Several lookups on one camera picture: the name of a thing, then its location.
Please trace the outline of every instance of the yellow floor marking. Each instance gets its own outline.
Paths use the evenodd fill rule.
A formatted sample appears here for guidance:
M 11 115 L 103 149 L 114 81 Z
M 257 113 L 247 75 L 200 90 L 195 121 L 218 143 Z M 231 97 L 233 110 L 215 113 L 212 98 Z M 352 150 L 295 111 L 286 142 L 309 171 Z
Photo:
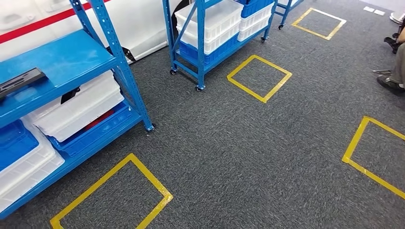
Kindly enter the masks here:
M 261 97 L 259 96 L 257 93 L 253 92 L 252 90 L 250 90 L 249 88 L 243 86 L 242 84 L 240 84 L 238 81 L 234 80 L 232 77 L 234 77 L 242 68 L 244 68 L 248 63 L 250 63 L 253 59 L 258 59 L 261 62 L 264 62 L 270 66 L 272 66 L 273 68 L 281 71 L 282 73 L 286 74 L 286 76 L 283 77 L 283 79 L 278 82 L 278 84 L 271 89 L 271 91 L 269 93 L 267 93 L 265 95 L 265 97 Z M 261 58 L 260 56 L 257 55 L 251 55 L 247 60 L 243 61 L 237 68 L 235 68 L 231 73 L 229 73 L 227 75 L 228 80 L 235 84 L 236 86 L 238 86 L 239 88 L 241 88 L 242 90 L 244 90 L 245 92 L 251 94 L 254 98 L 267 103 L 267 101 L 287 82 L 287 80 L 292 76 L 292 73 L 290 73 L 289 71 L 278 67 L 277 65 L 273 64 L 272 62 L 265 60 L 263 58 Z
M 162 209 L 173 199 L 172 194 L 156 179 L 156 177 L 142 164 L 141 161 L 134 155 L 129 154 L 110 171 L 108 171 L 102 178 L 95 182 L 88 190 L 76 198 L 72 203 L 65 207 L 61 212 L 51 219 L 51 225 L 54 229 L 63 229 L 60 220 L 72 211 L 77 205 L 83 202 L 88 196 L 95 192 L 102 184 L 110 179 L 118 170 L 120 170 L 129 161 L 134 163 L 143 175 L 155 186 L 155 188 L 163 195 L 163 199 L 159 204 L 143 219 L 143 221 L 136 227 L 137 229 L 145 228 Z
M 324 36 L 324 35 L 322 35 L 322 34 L 319 34 L 319 33 L 317 33 L 317 32 L 314 32 L 314 31 L 311 31 L 311 30 L 309 30 L 309 29 L 306 29 L 306 28 L 304 28 L 304 27 L 299 26 L 298 23 L 300 23 L 300 22 L 302 21 L 302 19 L 304 19 L 305 16 L 307 16 L 311 11 L 315 11 L 315 12 L 321 13 L 321 14 L 323 14 L 323 15 L 326 15 L 326 16 L 328 16 L 328 17 L 331 17 L 331 18 L 340 20 L 340 23 L 339 23 L 338 26 L 336 26 L 336 27 L 332 30 L 332 32 L 331 32 L 328 36 Z M 338 32 L 338 30 L 339 30 L 345 23 L 346 23 L 346 20 L 345 20 L 345 19 L 338 18 L 338 17 L 336 17 L 336 16 L 330 15 L 330 14 L 328 14 L 328 13 L 322 12 L 322 11 L 317 10 L 317 9 L 314 9 L 314 8 L 309 8 L 309 9 L 307 10 L 307 12 L 305 12 L 301 17 L 299 17 L 299 18 L 298 18 L 295 22 L 293 22 L 291 25 L 292 25 L 292 26 L 295 26 L 295 27 L 297 27 L 297 28 L 299 28 L 299 29 L 302 29 L 303 31 L 306 31 L 306 32 L 312 33 L 312 34 L 314 34 L 314 35 L 316 35 L 316 36 L 322 37 L 322 38 L 324 38 L 324 39 L 326 39 L 326 40 L 330 40 L 330 39 Z
M 375 182 L 379 183 L 380 185 L 386 187 L 388 190 L 394 192 L 395 194 L 397 194 L 400 197 L 402 197 L 403 199 L 405 199 L 405 193 L 403 191 L 397 189 L 393 185 L 389 184 L 385 180 L 379 178 L 378 176 L 376 176 L 372 172 L 368 171 L 367 169 L 365 169 L 361 165 L 359 165 L 356 162 L 351 160 L 351 156 L 352 156 L 357 144 L 359 143 L 359 140 L 362 137 L 362 135 L 364 133 L 364 130 L 366 129 L 366 126 L 367 126 L 367 124 L 369 122 L 372 122 L 372 123 L 376 124 L 377 126 L 381 127 L 382 129 L 390 132 L 391 134 L 405 140 L 405 135 L 399 133 L 398 131 L 390 128 L 387 125 L 382 124 L 381 122 L 379 122 L 379 121 L 377 121 L 377 120 L 375 120 L 373 118 L 364 116 L 363 120 L 361 121 L 361 123 L 359 125 L 359 128 L 357 129 L 356 133 L 354 134 L 354 137 L 353 137 L 352 141 L 350 142 L 349 146 L 346 149 L 346 152 L 344 153 L 344 155 L 342 157 L 342 161 L 345 162 L 345 163 L 348 163 L 351 166 L 353 166 L 354 168 L 356 168 L 360 172 L 364 173 L 369 178 L 373 179 Z

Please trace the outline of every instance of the blue metal shelving unit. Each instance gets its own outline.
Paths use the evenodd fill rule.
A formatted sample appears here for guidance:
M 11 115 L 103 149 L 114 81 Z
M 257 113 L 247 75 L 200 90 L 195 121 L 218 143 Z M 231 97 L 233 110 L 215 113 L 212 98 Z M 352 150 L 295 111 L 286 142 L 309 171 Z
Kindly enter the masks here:
M 143 121 L 148 131 L 154 130 L 103 0 L 91 0 L 91 5 L 107 38 L 112 55 L 105 49 L 91 26 L 80 1 L 70 0 L 70 3 L 82 23 L 82 30 L 0 62 L 0 82 L 5 82 L 35 67 L 42 70 L 48 77 L 45 81 L 33 83 L 28 88 L 14 92 L 18 93 L 18 96 L 11 94 L 2 100 L 0 127 L 6 126 L 108 70 L 113 71 L 121 89 L 127 92 L 123 93 L 125 97 L 123 104 L 127 106 L 130 114 L 125 121 L 117 123 L 107 133 L 89 142 L 80 154 L 73 157 L 61 154 L 65 163 L 2 211 L 0 219 L 6 218 L 137 123 Z
M 285 23 L 286 23 L 287 16 L 288 16 L 288 14 L 290 13 L 290 11 L 293 10 L 295 7 L 297 7 L 297 6 L 298 6 L 300 3 L 302 3 L 304 0 L 297 0 L 294 4 L 292 4 L 292 1 L 293 1 L 293 0 L 288 0 L 287 5 L 286 5 L 286 4 L 283 4 L 283 3 L 280 3 L 280 2 L 277 3 L 277 6 L 280 7 L 280 8 L 282 8 L 282 9 L 284 10 L 284 13 L 281 13 L 281 12 L 277 12 L 277 11 L 276 11 L 276 14 L 278 14 L 278 15 L 280 15 L 280 16 L 283 17 L 283 19 L 281 20 L 280 25 L 278 26 L 278 29 L 279 29 L 279 30 L 284 27 L 284 25 L 285 25 Z
M 167 35 L 168 35 L 168 40 L 169 40 L 169 52 L 170 52 L 170 59 L 171 59 L 171 70 L 170 73 L 172 75 L 175 75 L 176 72 L 178 71 L 178 67 L 181 67 L 183 70 L 185 70 L 187 73 L 189 73 L 191 76 L 193 76 L 197 80 L 197 86 L 195 87 L 196 91 L 201 91 L 205 88 L 204 84 L 204 78 L 205 75 L 214 67 L 219 65 L 222 61 L 224 61 L 226 58 L 228 58 L 230 55 L 238 51 L 240 48 L 242 48 L 246 43 L 251 41 L 253 38 L 255 38 L 257 35 L 260 33 L 264 32 L 264 35 L 262 37 L 262 42 L 264 42 L 268 38 L 268 32 L 269 28 L 271 26 L 271 21 L 273 20 L 274 12 L 276 10 L 277 6 L 277 0 L 275 0 L 275 4 L 272 8 L 272 15 L 268 20 L 268 25 L 249 37 L 248 39 L 244 40 L 243 42 L 237 42 L 232 48 L 228 49 L 227 52 L 223 53 L 221 57 L 217 58 L 215 61 L 210 63 L 209 65 L 204 65 L 204 18 L 205 18 L 205 10 L 210 8 L 211 6 L 219 3 L 222 0 L 196 0 L 194 3 L 194 6 L 187 17 L 187 20 L 185 24 L 183 25 L 182 31 L 179 33 L 179 36 L 177 39 L 174 39 L 174 32 L 173 32 L 173 24 L 171 21 L 171 13 L 170 13 L 170 7 L 169 7 L 169 0 L 162 0 L 163 1 L 163 9 L 164 9 L 164 15 L 165 15 L 165 20 L 166 20 L 166 29 L 167 29 Z M 198 24 L 198 61 L 196 62 L 195 60 L 191 60 L 187 56 L 182 56 L 180 51 L 178 50 L 177 46 L 180 42 L 180 39 L 182 35 L 184 34 L 184 31 L 194 14 L 194 12 L 197 11 L 197 24 Z M 190 68 L 186 67 L 184 64 L 182 64 L 180 61 L 178 61 L 178 57 L 183 58 L 185 61 L 191 63 L 195 67 L 197 67 L 197 72 L 191 70 Z

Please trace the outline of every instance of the blue plastic bin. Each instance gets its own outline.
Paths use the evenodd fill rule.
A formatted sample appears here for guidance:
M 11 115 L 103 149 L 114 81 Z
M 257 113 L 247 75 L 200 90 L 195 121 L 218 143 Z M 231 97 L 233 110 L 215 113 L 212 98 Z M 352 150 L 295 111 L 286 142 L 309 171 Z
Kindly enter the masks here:
M 232 48 L 238 42 L 238 34 L 227 40 L 224 44 L 219 46 L 216 50 L 212 53 L 206 55 L 204 54 L 204 64 L 209 65 L 213 61 L 215 61 L 218 57 L 222 54 L 227 52 L 230 48 Z M 192 45 L 186 44 L 180 41 L 180 55 L 185 57 L 186 59 L 190 59 L 191 61 L 197 62 L 198 61 L 198 50 Z
M 125 100 L 113 107 L 112 110 L 114 113 L 105 120 L 87 131 L 78 131 L 63 142 L 58 142 L 54 137 L 50 136 L 48 136 L 48 139 L 61 153 L 66 153 L 68 156 L 80 154 L 80 152 L 82 152 L 88 145 L 92 144 L 94 141 L 98 140 L 133 115 L 129 110 L 127 101 Z
M 26 155 L 39 145 L 21 120 L 0 128 L 0 171 Z
M 246 0 L 238 0 L 238 2 L 244 5 L 242 10 L 242 18 L 247 18 L 273 3 L 274 0 L 250 0 L 249 4 L 246 4 Z

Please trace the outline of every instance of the stacked crates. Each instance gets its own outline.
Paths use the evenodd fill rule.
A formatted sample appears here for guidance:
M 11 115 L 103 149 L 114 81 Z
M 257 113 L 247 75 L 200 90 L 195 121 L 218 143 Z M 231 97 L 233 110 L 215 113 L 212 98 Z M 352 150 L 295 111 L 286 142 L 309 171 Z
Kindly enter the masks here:
M 0 212 L 64 163 L 33 125 L 17 120 L 0 128 Z
M 244 5 L 238 41 L 242 42 L 268 25 L 274 0 L 238 0 Z
M 177 30 L 183 29 L 194 3 L 175 12 Z M 209 65 L 237 43 L 243 5 L 233 0 L 223 0 L 205 11 L 204 64 Z M 180 40 L 180 54 L 198 60 L 198 26 L 195 12 Z
M 61 101 L 59 97 L 24 118 L 68 157 L 80 154 L 133 115 L 111 71 L 81 85 L 75 96 Z

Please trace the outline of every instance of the white car body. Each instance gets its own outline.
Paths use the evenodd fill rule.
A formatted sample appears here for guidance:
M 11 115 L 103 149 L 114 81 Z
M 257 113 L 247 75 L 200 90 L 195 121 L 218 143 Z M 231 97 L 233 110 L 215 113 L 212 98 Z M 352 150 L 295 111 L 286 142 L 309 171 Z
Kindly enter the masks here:
M 181 0 L 170 0 L 171 13 Z M 121 46 L 136 60 L 167 45 L 162 0 L 110 0 L 105 3 Z M 69 0 L 14 0 L 0 2 L 0 35 L 71 8 Z M 93 28 L 107 47 L 92 9 L 86 10 Z M 77 16 L 0 44 L 0 61 L 81 29 Z

